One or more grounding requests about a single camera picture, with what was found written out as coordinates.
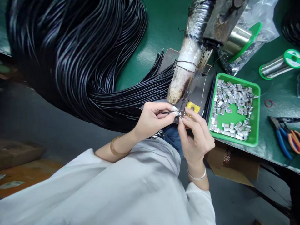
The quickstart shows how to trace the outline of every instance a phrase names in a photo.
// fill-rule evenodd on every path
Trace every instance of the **white sleeve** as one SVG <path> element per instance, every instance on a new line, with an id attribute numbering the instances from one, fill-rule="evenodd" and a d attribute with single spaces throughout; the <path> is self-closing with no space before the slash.
<path id="1" fill-rule="evenodd" d="M 90 168 L 99 168 L 99 172 L 101 172 L 112 164 L 112 162 L 105 161 L 98 156 L 95 156 L 93 149 L 90 148 L 59 169 L 50 177 L 50 179 L 68 173 L 75 173 L 77 170 Z"/>
<path id="2" fill-rule="evenodd" d="M 100 159 L 92 149 L 88 149 L 49 179 L 2 199 L 0 218 L 2 221 L 15 221 L 8 224 L 17 224 L 19 218 L 41 218 L 110 165 L 111 162 Z"/>
<path id="3" fill-rule="evenodd" d="M 193 182 L 190 182 L 187 186 L 186 194 L 191 206 L 189 214 L 192 224 L 199 224 L 200 221 L 203 225 L 216 224 L 210 192 L 201 190 Z"/>

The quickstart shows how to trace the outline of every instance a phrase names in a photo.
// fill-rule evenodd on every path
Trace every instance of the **white cloth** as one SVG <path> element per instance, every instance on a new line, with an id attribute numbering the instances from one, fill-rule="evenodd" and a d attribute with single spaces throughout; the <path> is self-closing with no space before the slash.
<path id="1" fill-rule="evenodd" d="M 88 149 L 49 179 L 0 201 L 0 224 L 215 224 L 209 191 L 178 179 L 180 156 L 144 140 L 116 163 Z"/>

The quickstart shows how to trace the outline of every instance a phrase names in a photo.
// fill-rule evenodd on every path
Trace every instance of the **green plastic tray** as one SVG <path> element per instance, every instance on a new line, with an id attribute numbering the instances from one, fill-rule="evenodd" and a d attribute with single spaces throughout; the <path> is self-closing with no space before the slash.
<path id="1" fill-rule="evenodd" d="M 242 86 L 252 87 L 253 94 L 260 96 L 260 87 L 257 84 L 237 78 L 237 77 L 230 76 L 225 73 L 219 73 L 217 75 L 215 88 L 214 88 L 214 95 L 213 95 L 212 99 L 215 98 L 218 79 L 224 80 L 224 82 L 230 81 L 232 84 L 241 84 Z M 250 118 L 251 132 L 249 133 L 248 140 L 246 140 L 246 141 L 238 140 L 234 137 L 229 137 L 224 134 L 216 133 L 213 131 L 210 131 L 211 135 L 215 138 L 220 138 L 223 140 L 231 141 L 231 142 L 249 146 L 249 147 L 257 146 L 258 145 L 258 132 L 259 132 L 260 97 L 253 100 L 252 106 L 253 106 L 253 111 L 252 111 L 251 118 Z M 222 116 L 220 114 L 218 115 L 218 118 L 217 118 L 218 128 L 220 128 L 221 130 L 223 130 L 222 123 L 230 124 L 230 122 L 232 122 L 232 123 L 234 123 L 234 125 L 236 125 L 239 121 L 243 122 L 246 119 L 246 116 L 242 116 L 237 113 L 238 107 L 235 104 L 230 105 L 229 109 L 232 109 L 232 112 L 225 112 L 224 116 Z M 212 113 L 213 113 L 213 102 L 212 102 L 212 107 L 210 110 L 209 121 L 212 117 Z"/>

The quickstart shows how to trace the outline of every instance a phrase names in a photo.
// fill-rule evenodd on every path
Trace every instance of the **red rubber band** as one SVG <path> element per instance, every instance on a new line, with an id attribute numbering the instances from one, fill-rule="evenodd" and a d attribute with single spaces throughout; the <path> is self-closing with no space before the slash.
<path id="1" fill-rule="evenodd" d="M 270 100 L 270 99 L 267 99 L 267 100 L 265 100 L 265 106 L 266 107 L 268 107 L 268 108 L 270 108 L 270 107 L 272 107 L 273 106 L 273 101 L 272 100 Z"/>

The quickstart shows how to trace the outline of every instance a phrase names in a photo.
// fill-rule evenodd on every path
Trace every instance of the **woman's right hand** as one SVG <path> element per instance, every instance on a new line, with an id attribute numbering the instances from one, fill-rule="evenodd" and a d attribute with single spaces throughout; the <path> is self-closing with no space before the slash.
<path id="1" fill-rule="evenodd" d="M 215 147 L 215 140 L 209 132 L 205 119 L 187 107 L 185 112 L 192 117 L 179 118 L 178 132 L 183 155 L 187 162 L 193 165 L 202 161 L 204 155 Z M 186 127 L 192 130 L 194 139 L 188 136 Z"/>

